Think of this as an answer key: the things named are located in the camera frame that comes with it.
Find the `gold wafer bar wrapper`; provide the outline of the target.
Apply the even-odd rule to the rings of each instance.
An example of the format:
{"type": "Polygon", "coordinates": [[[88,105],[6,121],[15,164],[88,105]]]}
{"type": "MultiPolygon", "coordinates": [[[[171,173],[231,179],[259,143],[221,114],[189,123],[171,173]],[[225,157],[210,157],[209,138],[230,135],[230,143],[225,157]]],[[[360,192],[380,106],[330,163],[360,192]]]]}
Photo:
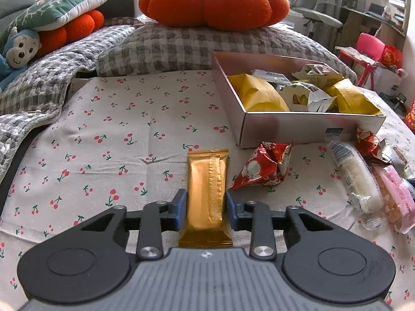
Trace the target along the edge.
{"type": "Polygon", "coordinates": [[[179,236],[181,248],[233,245],[225,216],[228,150],[188,153],[187,209],[179,236]]]}

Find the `grey checked blanket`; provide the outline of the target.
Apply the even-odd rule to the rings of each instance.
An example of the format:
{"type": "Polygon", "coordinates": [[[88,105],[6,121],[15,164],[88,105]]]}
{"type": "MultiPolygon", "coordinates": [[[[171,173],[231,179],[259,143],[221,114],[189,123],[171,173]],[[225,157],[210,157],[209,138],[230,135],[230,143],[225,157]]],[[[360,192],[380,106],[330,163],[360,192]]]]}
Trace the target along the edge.
{"type": "Polygon", "coordinates": [[[67,88],[78,72],[98,71],[101,57],[134,31],[132,25],[104,27],[36,60],[1,93],[1,177],[31,130],[60,115],[67,88]]]}

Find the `white office chair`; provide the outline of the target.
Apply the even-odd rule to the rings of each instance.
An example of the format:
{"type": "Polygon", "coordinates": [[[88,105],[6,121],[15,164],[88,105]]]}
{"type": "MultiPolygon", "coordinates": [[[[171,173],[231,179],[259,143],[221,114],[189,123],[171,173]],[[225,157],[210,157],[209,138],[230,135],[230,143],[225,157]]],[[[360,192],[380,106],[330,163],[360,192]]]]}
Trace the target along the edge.
{"type": "Polygon", "coordinates": [[[343,26],[341,21],[337,20],[336,18],[316,10],[318,0],[288,1],[290,4],[290,9],[294,12],[300,13],[307,20],[303,26],[308,27],[307,36],[309,38],[314,36],[315,25],[317,23],[322,23],[336,29],[339,29],[343,26]]]}

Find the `orange pumpkin plush cushion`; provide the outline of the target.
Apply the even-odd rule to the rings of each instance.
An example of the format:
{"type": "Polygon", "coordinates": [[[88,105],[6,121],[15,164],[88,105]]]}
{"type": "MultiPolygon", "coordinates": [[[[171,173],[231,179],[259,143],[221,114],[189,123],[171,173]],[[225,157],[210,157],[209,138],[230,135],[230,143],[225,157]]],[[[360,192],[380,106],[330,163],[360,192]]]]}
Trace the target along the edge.
{"type": "Polygon", "coordinates": [[[282,21],[288,0],[139,0],[147,17],[168,27],[211,27],[246,31],[282,21]]]}

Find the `red gift bag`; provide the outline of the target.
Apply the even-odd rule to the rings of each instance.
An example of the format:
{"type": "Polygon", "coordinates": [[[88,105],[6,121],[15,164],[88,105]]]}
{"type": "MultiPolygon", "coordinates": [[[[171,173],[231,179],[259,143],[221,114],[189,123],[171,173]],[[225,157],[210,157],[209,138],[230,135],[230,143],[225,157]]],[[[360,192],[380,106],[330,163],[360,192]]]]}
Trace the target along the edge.
{"type": "Polygon", "coordinates": [[[411,103],[411,106],[404,117],[404,123],[411,130],[412,133],[415,133],[415,100],[411,103]]]}

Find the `grey checked pillow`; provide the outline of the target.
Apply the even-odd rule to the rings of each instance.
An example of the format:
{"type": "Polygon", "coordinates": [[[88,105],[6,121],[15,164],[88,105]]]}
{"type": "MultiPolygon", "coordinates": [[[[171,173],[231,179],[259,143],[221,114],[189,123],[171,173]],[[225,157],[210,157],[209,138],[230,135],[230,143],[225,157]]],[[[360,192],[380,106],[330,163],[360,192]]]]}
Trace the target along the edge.
{"type": "Polygon", "coordinates": [[[244,32],[173,28],[146,23],[99,55],[99,76],[210,69],[214,52],[283,55],[322,62],[356,81],[356,73],[327,48],[286,27],[244,32]]]}

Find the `clear rice cracker packet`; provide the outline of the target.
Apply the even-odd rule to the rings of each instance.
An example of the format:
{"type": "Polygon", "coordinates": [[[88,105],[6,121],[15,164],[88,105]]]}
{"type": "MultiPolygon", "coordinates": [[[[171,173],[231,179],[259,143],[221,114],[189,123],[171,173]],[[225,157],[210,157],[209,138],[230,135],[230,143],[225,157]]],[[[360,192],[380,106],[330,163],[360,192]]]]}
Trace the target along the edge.
{"type": "Polygon", "coordinates": [[[381,192],[358,150],[350,143],[336,140],[328,143],[328,149],[357,209],[362,214],[377,214],[383,206],[381,192]]]}

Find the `orange caterpillar plush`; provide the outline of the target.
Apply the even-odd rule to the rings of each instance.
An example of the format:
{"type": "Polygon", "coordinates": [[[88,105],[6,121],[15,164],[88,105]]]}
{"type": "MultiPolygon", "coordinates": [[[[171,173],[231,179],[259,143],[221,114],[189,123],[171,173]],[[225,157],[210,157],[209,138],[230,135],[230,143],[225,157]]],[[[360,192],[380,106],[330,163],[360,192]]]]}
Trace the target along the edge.
{"type": "Polygon", "coordinates": [[[104,16],[100,11],[93,10],[77,17],[55,30],[39,32],[41,48],[36,57],[40,58],[55,50],[89,36],[102,28],[104,16]]]}

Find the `cherry print tablecloth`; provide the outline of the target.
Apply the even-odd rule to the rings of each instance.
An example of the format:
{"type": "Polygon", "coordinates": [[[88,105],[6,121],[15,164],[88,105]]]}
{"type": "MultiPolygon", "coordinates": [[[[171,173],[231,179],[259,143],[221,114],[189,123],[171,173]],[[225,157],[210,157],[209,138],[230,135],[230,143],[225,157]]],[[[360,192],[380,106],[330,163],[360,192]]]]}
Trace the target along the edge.
{"type": "MultiPolygon", "coordinates": [[[[25,303],[16,267],[33,245],[113,205],[139,210],[170,199],[186,185],[188,153],[213,149],[229,151],[229,178],[251,155],[238,146],[209,72],[95,78],[71,90],[60,116],[29,140],[6,182],[1,309],[25,303]]],[[[362,226],[325,143],[295,144],[282,184],[247,187],[240,197],[275,210],[302,206],[383,247],[397,267],[386,302],[414,309],[414,233],[362,226]]]]}

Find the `yellow snack bag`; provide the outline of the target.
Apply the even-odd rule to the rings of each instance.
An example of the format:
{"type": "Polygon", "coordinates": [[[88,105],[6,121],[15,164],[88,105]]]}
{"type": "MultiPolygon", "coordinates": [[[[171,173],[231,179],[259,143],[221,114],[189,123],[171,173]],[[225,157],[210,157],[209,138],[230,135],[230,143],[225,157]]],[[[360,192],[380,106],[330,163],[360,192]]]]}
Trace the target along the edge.
{"type": "Polygon", "coordinates": [[[363,93],[360,87],[355,86],[349,79],[343,79],[326,88],[325,92],[335,97],[333,107],[344,114],[353,115],[382,115],[363,93]]]}
{"type": "Polygon", "coordinates": [[[249,75],[228,76],[237,96],[247,112],[289,112],[285,100],[264,79],[249,75]]]}

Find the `red triangular snack packet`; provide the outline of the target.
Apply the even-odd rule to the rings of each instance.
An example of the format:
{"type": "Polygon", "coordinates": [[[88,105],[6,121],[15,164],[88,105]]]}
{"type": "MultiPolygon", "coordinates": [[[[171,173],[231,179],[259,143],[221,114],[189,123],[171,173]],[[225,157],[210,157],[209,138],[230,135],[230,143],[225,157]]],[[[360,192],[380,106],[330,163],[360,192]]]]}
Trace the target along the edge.
{"type": "Polygon", "coordinates": [[[248,185],[276,186],[289,169],[293,143],[261,142],[233,179],[231,189],[248,185]]]}

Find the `green snowflake pillow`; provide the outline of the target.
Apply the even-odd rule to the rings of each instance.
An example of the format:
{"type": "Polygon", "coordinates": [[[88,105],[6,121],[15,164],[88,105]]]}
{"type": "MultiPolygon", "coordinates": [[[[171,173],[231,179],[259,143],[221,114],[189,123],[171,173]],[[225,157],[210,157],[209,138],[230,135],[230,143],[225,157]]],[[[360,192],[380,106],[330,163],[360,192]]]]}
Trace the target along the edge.
{"type": "Polygon", "coordinates": [[[107,0],[42,0],[20,13],[1,31],[1,47],[6,45],[13,27],[18,31],[55,30],[82,14],[92,11],[107,0]]]}

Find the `white nut snack packet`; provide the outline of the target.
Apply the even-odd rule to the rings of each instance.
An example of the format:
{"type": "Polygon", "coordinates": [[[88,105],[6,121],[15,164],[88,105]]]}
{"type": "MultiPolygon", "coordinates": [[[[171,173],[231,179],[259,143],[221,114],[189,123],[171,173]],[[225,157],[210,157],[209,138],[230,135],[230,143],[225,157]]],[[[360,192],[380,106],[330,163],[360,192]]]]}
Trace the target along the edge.
{"type": "Polygon", "coordinates": [[[336,96],[329,96],[311,83],[295,82],[278,90],[291,112],[326,112],[336,96]]]}

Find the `wooden desk with clutter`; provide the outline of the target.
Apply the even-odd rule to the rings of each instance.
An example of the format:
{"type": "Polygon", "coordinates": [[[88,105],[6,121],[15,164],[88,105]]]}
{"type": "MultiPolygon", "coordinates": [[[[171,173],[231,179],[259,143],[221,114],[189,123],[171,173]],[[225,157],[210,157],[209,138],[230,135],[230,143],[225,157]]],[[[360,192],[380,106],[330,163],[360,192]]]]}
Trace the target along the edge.
{"type": "Polygon", "coordinates": [[[343,0],[338,46],[355,46],[361,33],[402,50],[406,40],[411,0],[343,0]]]}

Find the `pink snack packet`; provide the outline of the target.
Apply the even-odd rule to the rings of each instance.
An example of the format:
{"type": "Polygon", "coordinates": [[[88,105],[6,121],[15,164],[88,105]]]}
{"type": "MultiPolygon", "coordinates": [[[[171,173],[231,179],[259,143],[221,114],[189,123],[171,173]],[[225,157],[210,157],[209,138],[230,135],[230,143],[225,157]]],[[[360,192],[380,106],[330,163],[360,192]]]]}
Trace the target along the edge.
{"type": "Polygon", "coordinates": [[[393,166],[374,166],[373,175],[383,200],[383,212],[388,222],[401,234],[414,227],[414,188],[401,178],[393,166]]]}

